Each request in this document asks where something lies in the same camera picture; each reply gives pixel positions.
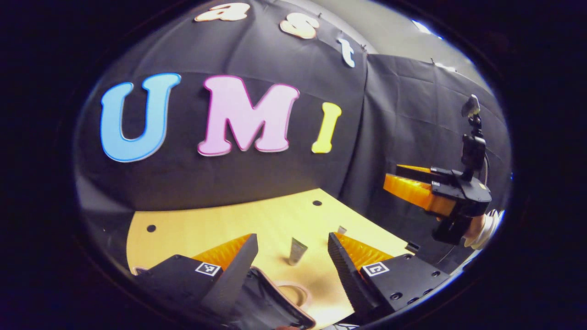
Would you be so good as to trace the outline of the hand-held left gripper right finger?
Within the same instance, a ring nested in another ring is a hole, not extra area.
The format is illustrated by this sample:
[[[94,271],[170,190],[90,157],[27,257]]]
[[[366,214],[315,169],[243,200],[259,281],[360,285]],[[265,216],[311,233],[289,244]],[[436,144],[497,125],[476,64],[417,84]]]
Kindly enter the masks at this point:
[[[393,257],[337,232],[329,233],[327,249],[354,314],[368,323],[426,298],[449,279],[413,254]]]

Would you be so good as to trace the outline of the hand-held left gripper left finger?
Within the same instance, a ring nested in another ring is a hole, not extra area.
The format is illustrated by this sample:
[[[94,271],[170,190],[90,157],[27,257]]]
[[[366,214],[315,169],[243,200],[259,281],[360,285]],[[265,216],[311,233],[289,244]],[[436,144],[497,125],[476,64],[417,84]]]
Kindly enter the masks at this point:
[[[141,294],[182,323],[224,323],[259,251],[248,233],[195,256],[174,253],[133,276]]]

